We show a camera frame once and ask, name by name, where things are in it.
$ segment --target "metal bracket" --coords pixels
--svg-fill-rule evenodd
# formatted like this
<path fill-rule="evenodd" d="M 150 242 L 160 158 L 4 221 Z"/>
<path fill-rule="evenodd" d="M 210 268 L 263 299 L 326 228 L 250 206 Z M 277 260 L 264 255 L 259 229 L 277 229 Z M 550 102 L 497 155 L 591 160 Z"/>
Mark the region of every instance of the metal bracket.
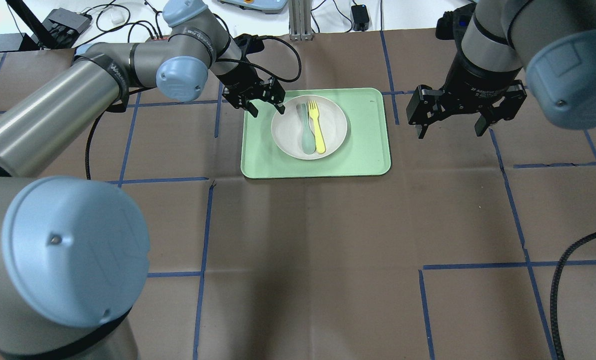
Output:
<path fill-rule="evenodd" d="M 311 0 L 289 0 L 289 38 L 292 41 L 313 40 Z"/>

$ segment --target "white surface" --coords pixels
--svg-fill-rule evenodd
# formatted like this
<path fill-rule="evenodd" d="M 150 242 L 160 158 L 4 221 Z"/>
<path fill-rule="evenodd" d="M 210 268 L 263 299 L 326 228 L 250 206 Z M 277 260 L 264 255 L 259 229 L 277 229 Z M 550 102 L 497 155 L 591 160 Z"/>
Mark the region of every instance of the white surface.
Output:
<path fill-rule="evenodd" d="M 46 18 L 47 14 L 55 8 L 65 8 L 74 12 L 80 12 L 86 7 L 107 3 L 108 0 L 26 0 L 26 5 L 33 11 L 40 21 Z M 259 35 L 284 35 L 289 33 L 289 8 L 288 6 L 278 14 L 264 14 L 255 10 L 243 10 L 231 4 L 222 4 L 218 0 L 204 0 L 212 12 L 220 15 L 229 25 L 233 36 L 248 33 Z M 314 7 L 320 4 L 321 0 L 313 0 Z M 350 18 L 352 0 L 336 0 L 341 12 Z M 371 23 L 370 30 L 380 29 L 380 0 L 356 0 L 358 4 L 365 4 L 369 10 Z M 144 5 L 142 0 L 118 0 L 118 5 L 123 5 L 131 10 L 131 21 L 147 20 L 153 22 L 153 11 Z M 152 6 L 161 10 L 166 0 L 150 0 Z M 385 30 L 394 29 L 417 29 L 434 28 L 438 18 L 441 18 L 444 11 L 455 10 L 467 4 L 468 0 L 384 0 L 384 26 Z M 96 19 L 97 12 L 91 13 Z M 339 33 L 349 29 L 350 23 L 337 13 L 333 0 L 327 2 L 313 12 L 320 30 L 324 33 Z M 31 34 L 28 27 L 22 20 L 16 17 L 20 30 Z M 166 23 L 160 19 L 160 27 L 163 33 L 168 32 Z M 109 29 L 113 27 L 111 15 L 105 13 L 100 18 L 100 27 Z M 106 34 L 99 41 L 107 43 L 124 43 L 127 40 L 129 27 Z M 4 0 L 0 0 L 0 34 L 17 32 L 14 21 L 7 10 Z M 76 45 L 100 34 L 95 25 L 86 30 Z M 132 41 L 146 39 L 147 30 L 137 26 L 132 32 Z"/>
<path fill-rule="evenodd" d="M 300 118 L 296 105 L 306 104 L 308 101 L 316 101 L 320 110 L 320 128 L 322 137 L 325 139 L 326 151 L 323 153 L 304 153 L 302 151 L 302 119 Z M 346 139 L 348 124 L 344 111 L 328 98 L 317 95 L 296 96 L 284 103 L 286 111 L 284 114 L 275 112 L 271 120 L 271 135 L 273 141 L 285 154 L 296 159 L 316 160 L 327 157 L 336 152 Z M 313 123 L 309 119 L 309 126 L 313 132 Z"/>

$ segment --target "power adapter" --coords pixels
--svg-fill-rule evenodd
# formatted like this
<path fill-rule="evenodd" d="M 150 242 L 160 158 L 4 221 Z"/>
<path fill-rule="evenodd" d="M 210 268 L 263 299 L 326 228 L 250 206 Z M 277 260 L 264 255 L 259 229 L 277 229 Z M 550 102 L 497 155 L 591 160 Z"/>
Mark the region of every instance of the power adapter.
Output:
<path fill-rule="evenodd" d="M 369 12 L 366 5 L 353 5 L 351 7 L 351 16 L 354 31 L 365 32 L 369 29 Z"/>

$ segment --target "fork handle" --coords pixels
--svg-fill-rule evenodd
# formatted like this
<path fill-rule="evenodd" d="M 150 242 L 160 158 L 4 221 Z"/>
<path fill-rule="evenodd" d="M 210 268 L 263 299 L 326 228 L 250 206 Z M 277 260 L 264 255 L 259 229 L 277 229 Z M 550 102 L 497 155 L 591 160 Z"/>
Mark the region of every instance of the fork handle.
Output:
<path fill-rule="evenodd" d="M 313 120 L 313 132 L 316 138 L 316 151 L 323 154 L 327 151 L 327 147 L 325 146 L 325 139 L 322 137 L 322 129 L 320 129 L 320 116 L 311 119 Z"/>

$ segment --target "fork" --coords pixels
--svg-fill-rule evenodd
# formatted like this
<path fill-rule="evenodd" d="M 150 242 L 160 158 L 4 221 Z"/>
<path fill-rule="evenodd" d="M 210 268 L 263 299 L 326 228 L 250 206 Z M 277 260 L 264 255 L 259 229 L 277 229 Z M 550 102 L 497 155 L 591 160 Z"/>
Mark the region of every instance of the fork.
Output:
<path fill-rule="evenodd" d="M 309 117 L 313 120 L 313 131 L 316 137 L 316 151 L 319 154 L 323 154 L 327 151 L 325 147 L 325 139 L 322 137 L 322 130 L 320 129 L 320 110 L 318 110 L 318 103 L 314 100 L 308 102 L 309 105 Z"/>

